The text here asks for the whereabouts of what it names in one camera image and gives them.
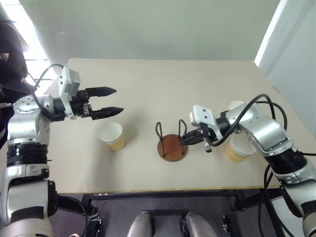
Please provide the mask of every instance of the table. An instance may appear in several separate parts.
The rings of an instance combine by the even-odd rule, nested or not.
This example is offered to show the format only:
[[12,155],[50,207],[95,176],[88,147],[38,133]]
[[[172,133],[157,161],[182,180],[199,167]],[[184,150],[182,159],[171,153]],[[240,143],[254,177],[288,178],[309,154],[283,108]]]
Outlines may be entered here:
[[[91,98],[93,108],[124,107],[115,117],[65,119],[51,124],[48,159],[50,180],[58,193],[108,193],[131,191],[247,189],[263,186],[266,161],[258,153],[242,162],[225,158],[228,141],[206,153],[204,144],[190,146],[180,161],[167,162],[157,153],[155,125],[162,132],[178,133],[178,120],[188,130],[194,104],[212,109],[216,117],[232,100],[250,101],[260,93],[270,95],[288,116],[288,132],[295,145],[313,152],[316,139],[288,103],[250,61],[169,61],[71,59],[68,66],[80,73],[80,88],[108,86],[117,93]],[[57,96],[58,82],[48,93]],[[269,113],[267,105],[262,105]],[[282,123],[281,114],[276,112]],[[123,126],[126,146],[110,151],[98,139],[98,129],[110,121]],[[5,167],[1,150],[1,169]],[[272,187],[278,184],[276,179]]]

